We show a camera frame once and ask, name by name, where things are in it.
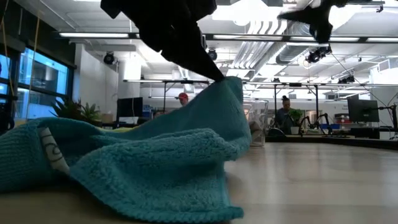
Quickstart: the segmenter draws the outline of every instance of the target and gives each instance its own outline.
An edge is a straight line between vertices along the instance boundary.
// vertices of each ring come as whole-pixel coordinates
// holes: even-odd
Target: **green plant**
[[[95,126],[100,126],[100,112],[96,110],[96,105],[90,106],[86,103],[86,106],[81,105],[81,100],[74,102],[69,98],[62,99],[61,101],[55,100],[56,103],[52,103],[52,108],[55,111],[54,116],[59,118],[69,118],[78,121],[85,121]]]
[[[83,116],[81,115],[80,100],[78,102],[74,102],[69,98],[64,98],[62,99],[63,103],[58,100],[55,101],[57,104],[51,104],[52,108],[55,111],[55,114],[51,112],[54,116],[57,116],[59,118],[75,119],[79,121],[83,120]]]
[[[303,116],[303,112],[301,110],[290,109],[289,116],[293,119],[295,126],[298,126],[300,118]]]
[[[83,107],[81,114],[89,123],[92,121],[98,121],[100,119],[100,111],[96,110],[95,104],[89,106],[89,104],[86,103],[86,106]]]

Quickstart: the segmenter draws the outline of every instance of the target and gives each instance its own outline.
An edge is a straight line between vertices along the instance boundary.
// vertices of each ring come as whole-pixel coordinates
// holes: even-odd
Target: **desk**
[[[398,151],[398,141],[379,140],[379,139],[358,139],[350,136],[348,138],[333,138],[324,135],[304,135],[269,137],[266,136],[266,142],[289,142],[289,143],[328,143],[344,146],[372,147],[376,149],[390,149]]]
[[[125,123],[103,123],[102,127],[103,128],[112,128],[112,129],[116,129],[116,128],[135,128],[139,126],[138,124],[125,124]]]
[[[266,143],[225,164],[245,216],[231,224],[396,224],[398,154],[330,144]],[[66,185],[0,194],[0,223],[143,224]]]

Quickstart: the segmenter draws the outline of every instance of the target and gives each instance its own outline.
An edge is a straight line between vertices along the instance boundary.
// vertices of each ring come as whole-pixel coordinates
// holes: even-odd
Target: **towel label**
[[[69,175],[69,166],[62,156],[61,150],[58,148],[54,137],[52,136],[49,128],[40,131],[40,138],[42,140],[43,149],[50,161],[51,167],[59,170],[66,175]]]

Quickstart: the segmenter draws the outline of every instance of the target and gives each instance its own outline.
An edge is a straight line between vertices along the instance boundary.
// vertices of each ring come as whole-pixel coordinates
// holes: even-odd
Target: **teal microfiber towel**
[[[119,214],[163,223],[223,222],[224,162],[248,150],[242,82],[213,83],[188,105],[126,133],[70,119],[36,119],[0,137],[0,192],[68,177]]]

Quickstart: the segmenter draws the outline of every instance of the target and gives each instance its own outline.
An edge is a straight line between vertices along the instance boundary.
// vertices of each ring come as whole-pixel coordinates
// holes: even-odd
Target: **blue window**
[[[8,86],[6,84],[0,83],[0,94],[7,94]],[[5,99],[0,99],[0,103],[5,103]]]
[[[10,59],[6,56],[0,55],[0,77],[8,78],[8,67],[10,65]]]
[[[30,101],[28,109],[27,102],[29,97]],[[31,91],[29,96],[29,90],[18,88],[18,100],[15,118],[26,119],[27,117],[27,119],[36,119],[53,117],[55,111],[51,104],[55,103],[55,100],[62,102],[62,99],[59,97],[38,93],[36,91]]]
[[[19,83],[30,85],[32,76],[32,86],[60,94],[66,94],[68,68],[37,52],[35,54],[35,60],[33,61],[33,54],[34,51],[31,49],[26,49],[25,52],[21,54]]]

